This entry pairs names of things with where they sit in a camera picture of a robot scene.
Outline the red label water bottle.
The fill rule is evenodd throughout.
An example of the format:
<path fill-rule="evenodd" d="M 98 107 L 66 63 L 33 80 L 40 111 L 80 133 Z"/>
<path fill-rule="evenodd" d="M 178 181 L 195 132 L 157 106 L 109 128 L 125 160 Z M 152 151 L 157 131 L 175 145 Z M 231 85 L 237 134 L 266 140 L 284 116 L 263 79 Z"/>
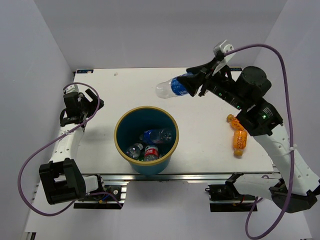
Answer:
<path fill-rule="evenodd" d="M 159 159 L 159 149 L 156 145 L 147 145 L 144 152 L 144 161 L 150 162 Z"/>

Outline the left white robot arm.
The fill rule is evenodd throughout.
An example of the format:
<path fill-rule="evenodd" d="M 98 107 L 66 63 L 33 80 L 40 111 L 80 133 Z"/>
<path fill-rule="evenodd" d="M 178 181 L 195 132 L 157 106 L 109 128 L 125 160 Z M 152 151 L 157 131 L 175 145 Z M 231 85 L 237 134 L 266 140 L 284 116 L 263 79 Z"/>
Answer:
<path fill-rule="evenodd" d="M 96 108 L 102 108 L 104 101 L 87 89 L 79 91 L 71 85 L 63 91 L 65 109 L 60 113 L 60 139 L 55 143 L 48 163 L 39 167 L 46 199 L 50 205 L 74 200 L 82 200 L 86 194 L 99 200 L 105 196 L 106 187 L 99 174 L 83 176 L 76 157 L 79 143 L 85 133 L 85 121 L 93 115 Z"/>

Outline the blue label bottle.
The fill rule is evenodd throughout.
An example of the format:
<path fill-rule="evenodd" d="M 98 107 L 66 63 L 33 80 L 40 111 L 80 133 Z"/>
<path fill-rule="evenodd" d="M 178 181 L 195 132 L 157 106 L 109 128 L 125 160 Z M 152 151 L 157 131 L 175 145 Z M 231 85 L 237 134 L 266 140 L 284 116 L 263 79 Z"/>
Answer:
<path fill-rule="evenodd" d="M 185 73 L 176 76 L 168 81 L 159 83 L 155 88 L 156 95 L 161 99 L 169 99 L 188 95 L 186 88 L 178 81 L 178 77 L 193 76 L 192 73 Z"/>
<path fill-rule="evenodd" d="M 173 139 L 173 131 L 169 128 L 150 129 L 144 131 L 139 139 L 146 144 L 167 144 Z"/>

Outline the small pepsi label bottle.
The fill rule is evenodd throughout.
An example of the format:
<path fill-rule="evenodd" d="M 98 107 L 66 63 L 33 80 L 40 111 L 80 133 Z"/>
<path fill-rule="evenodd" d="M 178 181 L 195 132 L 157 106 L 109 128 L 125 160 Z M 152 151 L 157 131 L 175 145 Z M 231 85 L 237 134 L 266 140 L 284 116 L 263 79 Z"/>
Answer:
<path fill-rule="evenodd" d="M 137 160 L 140 157 L 143 149 L 144 145 L 140 142 L 136 142 L 127 148 L 125 154 L 131 159 Z"/>

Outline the orange plastic bottle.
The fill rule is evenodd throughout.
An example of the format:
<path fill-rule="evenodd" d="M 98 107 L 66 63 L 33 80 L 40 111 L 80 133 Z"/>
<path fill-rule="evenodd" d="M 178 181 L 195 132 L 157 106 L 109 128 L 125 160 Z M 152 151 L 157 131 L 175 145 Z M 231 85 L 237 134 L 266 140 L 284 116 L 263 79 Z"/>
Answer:
<path fill-rule="evenodd" d="M 239 120 L 232 114 L 226 117 L 226 121 L 230 124 L 231 128 L 234 130 L 232 147 L 233 154 L 236 157 L 242 157 L 244 150 L 247 146 L 248 133 L 245 128 L 240 124 Z"/>

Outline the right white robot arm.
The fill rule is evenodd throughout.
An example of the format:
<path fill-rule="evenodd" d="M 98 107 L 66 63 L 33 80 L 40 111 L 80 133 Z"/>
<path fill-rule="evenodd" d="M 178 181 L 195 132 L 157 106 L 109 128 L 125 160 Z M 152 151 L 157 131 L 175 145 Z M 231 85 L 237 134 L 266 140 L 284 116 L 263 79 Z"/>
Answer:
<path fill-rule="evenodd" d="M 306 164 L 293 143 L 293 130 L 286 129 L 276 108 L 264 99 L 271 88 L 266 73 L 258 67 L 245 67 L 237 79 L 229 67 L 212 61 L 188 68 L 177 78 L 191 95 L 211 92 L 235 107 L 237 120 L 266 151 L 281 178 L 266 179 L 234 173 L 226 181 L 226 195 L 236 200 L 252 195 L 273 201 L 281 210 L 296 213 L 310 209 L 320 193 L 320 178 Z"/>

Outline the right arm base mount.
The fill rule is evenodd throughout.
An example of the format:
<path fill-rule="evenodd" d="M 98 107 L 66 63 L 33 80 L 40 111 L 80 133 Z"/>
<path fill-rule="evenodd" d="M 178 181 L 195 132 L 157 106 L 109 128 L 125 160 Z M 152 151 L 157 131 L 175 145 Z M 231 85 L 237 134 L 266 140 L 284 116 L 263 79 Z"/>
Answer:
<path fill-rule="evenodd" d="M 252 195 L 235 193 L 219 182 L 209 182 L 204 190 L 209 197 L 211 213 L 248 213 L 256 199 Z"/>

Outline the green plastic bottle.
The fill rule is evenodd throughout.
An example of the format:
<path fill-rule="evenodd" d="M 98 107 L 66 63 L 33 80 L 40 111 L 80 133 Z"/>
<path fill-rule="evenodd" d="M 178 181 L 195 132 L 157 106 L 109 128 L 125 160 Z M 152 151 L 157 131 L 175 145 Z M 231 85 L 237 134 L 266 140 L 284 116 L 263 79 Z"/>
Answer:
<path fill-rule="evenodd" d="M 144 161 L 144 156 L 143 155 L 140 156 L 137 160 L 140 161 L 140 162 L 143 162 Z"/>

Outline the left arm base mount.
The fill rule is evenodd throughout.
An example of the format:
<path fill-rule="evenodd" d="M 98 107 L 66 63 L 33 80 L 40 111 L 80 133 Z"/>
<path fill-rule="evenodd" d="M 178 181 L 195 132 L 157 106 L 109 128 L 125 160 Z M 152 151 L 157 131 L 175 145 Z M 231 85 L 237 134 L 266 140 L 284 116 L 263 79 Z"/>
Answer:
<path fill-rule="evenodd" d="M 125 202 L 128 181 L 103 180 L 104 187 L 93 193 L 103 194 L 86 195 L 84 199 L 77 200 L 73 204 L 74 209 L 82 210 L 120 210 Z"/>

